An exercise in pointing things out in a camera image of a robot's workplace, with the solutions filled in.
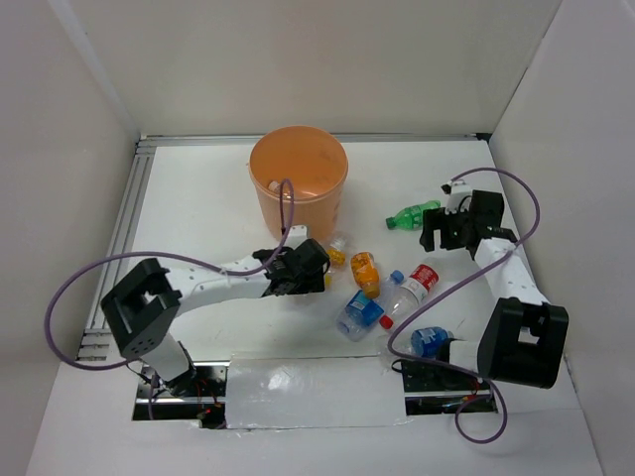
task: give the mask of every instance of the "green plastic bottle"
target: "green plastic bottle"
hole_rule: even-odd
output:
[[[424,225],[424,211],[441,207],[438,200],[430,200],[422,205],[407,206],[395,216],[386,218],[386,226],[389,230],[401,228],[402,230],[418,230]]]

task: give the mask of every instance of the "gray wall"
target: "gray wall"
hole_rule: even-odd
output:
[[[456,134],[494,130],[560,0],[69,3],[145,134]]]
[[[570,312],[573,378],[607,476],[635,464],[634,88],[635,0],[564,0],[491,142],[541,199],[528,254]],[[527,229],[531,204],[508,191]]]
[[[0,62],[0,461],[14,476],[26,471],[59,365],[43,336],[46,304],[105,254],[133,143],[45,0],[0,4]],[[57,313],[67,352],[95,278]]]

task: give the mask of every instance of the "white table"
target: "white table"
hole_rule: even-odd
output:
[[[223,263],[273,247],[246,169],[253,144],[244,142],[157,149],[133,249]],[[459,172],[492,166],[484,142],[351,142],[344,148],[350,164],[338,227],[354,236],[357,250],[371,251],[384,273],[410,272],[432,259],[442,278],[437,291],[476,269],[464,251],[427,255],[419,233],[388,231],[384,218],[441,197],[439,185]],[[469,181],[502,190],[494,174]],[[509,213],[504,225],[515,228]],[[194,361],[374,355],[375,338],[351,343],[333,325],[334,313],[353,292],[354,284],[341,280],[337,290],[318,297],[226,302],[184,315],[171,331]],[[481,279],[416,325],[441,325],[478,339],[492,308]],[[118,359],[114,347],[111,361]],[[188,421],[136,422],[135,387],[135,376],[125,369],[93,374],[61,365],[28,474],[601,474],[564,365],[549,391],[501,385],[508,430],[482,447],[462,440],[450,416],[380,427],[250,432],[200,430]],[[491,414],[461,418],[480,436],[500,421]]]

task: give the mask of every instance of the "orange bin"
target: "orange bin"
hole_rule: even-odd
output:
[[[291,126],[264,136],[249,159],[251,176],[262,215],[274,236],[280,238],[280,204],[275,185],[290,179],[295,193],[294,225],[308,225],[312,238],[323,240],[335,228],[348,158],[344,148],[322,129]],[[289,196],[285,192],[285,219]]]

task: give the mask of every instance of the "plastic sheet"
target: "plastic sheet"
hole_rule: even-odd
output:
[[[406,422],[401,376],[376,357],[232,360],[229,428],[388,426]]]

